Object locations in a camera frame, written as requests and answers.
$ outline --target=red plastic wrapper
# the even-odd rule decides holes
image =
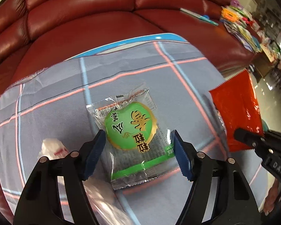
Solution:
[[[233,137],[237,128],[264,135],[260,110],[248,71],[244,70],[210,93],[225,123],[229,150],[236,152],[251,149]]]

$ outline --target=red leather sofa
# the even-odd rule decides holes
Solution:
[[[223,72],[254,54],[219,22],[230,0],[6,0],[0,6],[0,95],[12,83],[69,57],[115,41],[164,32],[196,46]],[[208,15],[216,27],[179,11]],[[13,214],[0,186],[0,211]]]

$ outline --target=green stripe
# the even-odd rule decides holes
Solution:
[[[162,163],[162,162],[164,162],[164,161],[166,161],[166,160],[168,160],[168,159],[170,159],[174,156],[175,156],[174,153],[163,155],[163,156],[155,158],[151,161],[136,164],[136,165],[131,166],[129,168],[126,168],[124,170],[117,171],[116,173],[111,174],[111,180],[122,178],[122,177],[125,177],[125,176],[128,176],[128,175],[131,175],[133,173],[137,173],[139,171],[151,168],[151,167],[156,166],[156,165],[158,165],[158,164],[160,164],[160,163]]]

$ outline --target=gold border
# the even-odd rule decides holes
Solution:
[[[149,144],[151,142],[151,140],[153,139],[153,136],[156,134],[157,119],[155,118],[155,116],[154,116],[153,112],[151,111],[151,109],[149,107],[147,107],[146,105],[144,105],[143,103],[138,102],[138,101],[133,101],[131,103],[138,103],[138,104],[140,104],[143,108],[145,108],[150,113],[150,116],[151,116],[151,119],[152,119],[152,129],[151,129],[151,133],[149,135],[149,138],[147,140],[147,144]],[[110,144],[112,144],[113,147],[115,147],[115,148],[117,148],[119,150],[130,151],[130,150],[133,150],[133,149],[137,148],[137,146],[136,146],[135,148],[132,148],[132,149],[122,149],[117,144],[115,144],[113,141],[111,141],[111,139],[109,138],[107,133],[106,133],[106,135],[107,135],[107,139],[110,142]]]

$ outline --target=clear plastic bag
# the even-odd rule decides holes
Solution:
[[[173,165],[170,130],[158,116],[145,85],[129,94],[106,98],[87,105],[107,141],[101,155],[114,189],[159,177]]]
[[[39,158],[47,156],[50,160],[59,159],[64,158],[68,153],[68,150],[61,141],[57,139],[44,139]],[[64,177],[58,176],[58,182],[64,185]],[[120,204],[115,199],[114,190],[109,183],[92,177],[82,183],[90,205],[93,211],[95,211],[95,216],[100,224],[133,225],[129,217],[120,208]]]

